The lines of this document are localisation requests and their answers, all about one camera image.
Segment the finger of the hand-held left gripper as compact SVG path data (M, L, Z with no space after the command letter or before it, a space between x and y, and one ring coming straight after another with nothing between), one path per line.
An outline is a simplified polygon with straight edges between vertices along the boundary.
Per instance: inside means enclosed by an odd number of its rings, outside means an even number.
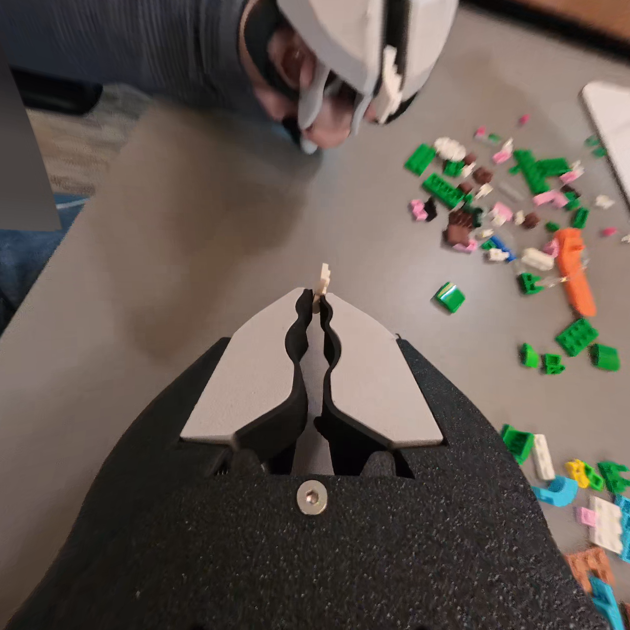
M384 48L387 44L397 46L401 40L407 42L404 99L417 96L427 82L451 31L458 4L458 1L385 2Z
M315 55L316 66L361 95L376 95L381 80L385 1L277 1Z

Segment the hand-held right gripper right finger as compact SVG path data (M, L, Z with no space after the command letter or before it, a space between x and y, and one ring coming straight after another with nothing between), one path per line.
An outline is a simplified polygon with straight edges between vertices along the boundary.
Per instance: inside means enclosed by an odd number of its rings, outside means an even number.
M329 348L325 401L331 414L387 449L443 443L396 335L333 293L320 305Z

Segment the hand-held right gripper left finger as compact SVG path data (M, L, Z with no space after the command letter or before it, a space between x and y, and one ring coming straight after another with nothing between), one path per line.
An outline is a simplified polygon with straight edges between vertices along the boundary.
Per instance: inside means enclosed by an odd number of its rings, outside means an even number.
M283 451L308 413L301 360L313 293L295 288L231 337L180 437L233 450Z

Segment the white stepped lego piece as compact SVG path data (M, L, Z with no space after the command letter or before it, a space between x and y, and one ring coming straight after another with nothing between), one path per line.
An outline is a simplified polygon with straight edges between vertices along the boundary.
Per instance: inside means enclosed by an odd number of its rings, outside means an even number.
M380 88L374 98L376 122L387 125L406 112L415 94L403 98L406 44L402 39L397 46L387 44L383 50Z

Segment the small cream lego piece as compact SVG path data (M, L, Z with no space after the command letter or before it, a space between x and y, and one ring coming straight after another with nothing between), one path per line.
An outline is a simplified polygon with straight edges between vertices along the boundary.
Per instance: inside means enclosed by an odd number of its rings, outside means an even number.
M324 297L327 293L327 289L330 283L330 277L331 277L331 271L329 269L329 265L327 263L323 263L321 266L319 282L313 291L313 301L312 301L313 314L319 313L321 298Z

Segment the person's left forearm grey sleeve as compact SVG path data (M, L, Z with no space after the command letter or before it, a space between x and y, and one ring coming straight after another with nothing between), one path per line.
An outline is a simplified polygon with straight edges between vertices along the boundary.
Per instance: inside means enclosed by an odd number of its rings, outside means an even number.
M1 46L21 70L263 120L239 56L245 4L2 1Z

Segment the green sloped lego tile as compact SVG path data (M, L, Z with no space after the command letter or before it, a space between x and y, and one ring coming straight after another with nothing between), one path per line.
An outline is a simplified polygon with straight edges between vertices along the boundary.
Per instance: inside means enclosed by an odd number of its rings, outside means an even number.
M458 285L447 282L437 290L432 300L449 314L455 314L466 302L466 296Z

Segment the pile of loose lego pieces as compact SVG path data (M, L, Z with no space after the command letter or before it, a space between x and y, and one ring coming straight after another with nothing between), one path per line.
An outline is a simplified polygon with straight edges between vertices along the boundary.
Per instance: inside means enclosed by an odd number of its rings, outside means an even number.
M404 161L405 171L418 178L418 199L408 202L414 222L428 224L444 215L442 243L447 251L478 253L482 262L514 272L523 297L558 288L568 303L556 266L555 232L574 227L585 243L583 262L595 299L589 248L629 245L629 230L613 223L620 197L587 191L586 167L604 166L607 151L596 135L584 142L579 159L544 155L518 146L487 127L475 130L474 140L487 145L489 156L451 137L417 146ZM568 303L569 323L555 335L555 351L537 351L521 344L521 364L543 374L561 374L567 358L586 354L606 373L621 368L620 350L604 343L595 316L580 316Z

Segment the cluster of mixed lego parts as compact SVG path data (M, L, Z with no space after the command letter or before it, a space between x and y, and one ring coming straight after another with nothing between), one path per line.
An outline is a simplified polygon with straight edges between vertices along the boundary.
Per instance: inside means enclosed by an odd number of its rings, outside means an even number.
M501 438L518 464L533 457L536 478L543 486L531 487L540 503L570 507L577 524L588 531L588 547L565 555L575 581L590 596L608 629L629 628L629 603L618 602L608 554L629 563L629 488L626 466L612 461L591 467L573 459L564 464L565 475L555 473L546 437L503 425Z

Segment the person's left hand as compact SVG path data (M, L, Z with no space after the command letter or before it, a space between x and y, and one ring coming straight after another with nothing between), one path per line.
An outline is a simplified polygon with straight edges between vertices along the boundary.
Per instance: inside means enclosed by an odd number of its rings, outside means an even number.
M290 88L301 91L314 79L316 57L291 28L281 28L270 39L267 52L272 67ZM274 122L297 117L298 104L273 88L256 65L249 70L254 93L266 114ZM303 137L320 149L340 146L350 136L355 96L348 88L340 88L323 98L318 116L303 131Z

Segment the white instruction booklet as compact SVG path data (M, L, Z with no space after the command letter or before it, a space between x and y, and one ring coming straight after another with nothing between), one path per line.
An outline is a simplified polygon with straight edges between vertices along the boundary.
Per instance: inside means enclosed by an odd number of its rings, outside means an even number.
M583 87L581 98L629 205L629 87L591 81Z

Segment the orange brick separator tool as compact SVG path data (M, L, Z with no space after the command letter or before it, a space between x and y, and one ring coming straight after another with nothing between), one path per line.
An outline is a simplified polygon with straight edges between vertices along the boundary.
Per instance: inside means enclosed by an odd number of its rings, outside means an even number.
M556 266L563 278L568 303L580 316L593 318L597 315L597 307L583 262L585 243L581 230L574 227L559 229L555 232L555 240L558 244Z

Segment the dark object on floor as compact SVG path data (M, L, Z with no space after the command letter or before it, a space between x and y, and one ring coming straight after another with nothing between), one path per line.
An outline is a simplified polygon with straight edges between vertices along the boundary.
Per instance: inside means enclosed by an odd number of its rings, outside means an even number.
M99 83L73 81L10 67L26 108L68 116L85 116L93 111L103 95Z

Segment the person's leg in blue jeans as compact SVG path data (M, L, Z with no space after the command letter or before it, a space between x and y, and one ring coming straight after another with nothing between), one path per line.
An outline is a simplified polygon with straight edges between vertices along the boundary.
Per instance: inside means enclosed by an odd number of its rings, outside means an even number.
M88 200L84 195L56 193L58 230L1 230L1 332L9 325Z

